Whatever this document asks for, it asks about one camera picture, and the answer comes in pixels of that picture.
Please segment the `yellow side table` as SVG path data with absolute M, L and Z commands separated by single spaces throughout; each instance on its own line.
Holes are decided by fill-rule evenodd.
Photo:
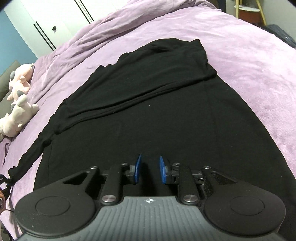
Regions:
M 261 2 L 255 1 L 234 1 L 235 17 L 256 26 L 266 26 L 266 18 Z

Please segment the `grey headboard cushion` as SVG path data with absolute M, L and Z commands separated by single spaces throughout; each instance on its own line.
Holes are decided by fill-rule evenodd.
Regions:
M 12 101 L 7 100 L 7 97 L 10 94 L 10 74 L 12 71 L 15 71 L 19 66 L 19 62 L 15 60 L 1 75 L 1 118 L 3 118 L 7 113 L 11 113 Z

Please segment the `white wardrobe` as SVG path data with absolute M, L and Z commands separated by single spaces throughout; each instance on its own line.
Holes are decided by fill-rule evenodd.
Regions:
M 90 23 L 121 9 L 128 1 L 11 1 L 4 12 L 36 57 L 47 55 Z

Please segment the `purple duvet bed cover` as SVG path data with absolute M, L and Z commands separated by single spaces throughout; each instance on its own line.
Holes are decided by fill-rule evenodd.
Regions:
M 235 90 L 267 129 L 295 178 L 295 49 L 207 1 L 130 1 L 83 28 L 35 63 L 29 101 L 39 112 L 15 138 L 1 143 L 1 173 L 9 177 L 62 101 L 99 66 L 153 41 L 199 40 L 208 63 Z M 13 186 L 1 221 L 18 237 L 12 209 L 35 189 L 41 160 Z

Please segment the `dark grey bag on floor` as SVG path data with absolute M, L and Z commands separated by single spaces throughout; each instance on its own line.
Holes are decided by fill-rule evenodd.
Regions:
M 276 25 L 276 24 L 270 24 L 270 25 L 267 25 L 267 26 L 263 26 L 261 28 L 263 30 L 271 33 L 271 34 L 274 34 L 276 37 L 278 37 L 279 39 L 281 39 L 283 42 L 285 42 L 286 44 L 288 44 L 292 48 L 294 48 L 294 49 L 296 48 L 296 42 L 293 39 L 293 37 L 291 37 L 287 32 L 285 32 L 278 25 Z

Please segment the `white pink plush toy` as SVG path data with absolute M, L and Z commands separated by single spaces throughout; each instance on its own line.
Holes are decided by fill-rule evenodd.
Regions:
M 17 136 L 23 127 L 39 111 L 37 104 L 29 104 L 28 97 L 22 94 L 17 101 L 11 104 L 11 113 L 1 118 L 1 141 L 3 138 Z

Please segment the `black garment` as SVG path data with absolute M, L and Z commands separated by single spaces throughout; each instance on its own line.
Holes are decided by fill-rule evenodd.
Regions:
M 208 63 L 199 40 L 153 41 L 99 66 L 64 99 L 9 170 L 18 182 L 37 159 L 35 189 L 142 154 L 140 185 L 129 195 L 171 195 L 157 163 L 211 166 L 270 191 L 287 214 L 280 234 L 295 240 L 295 178 L 265 126 Z

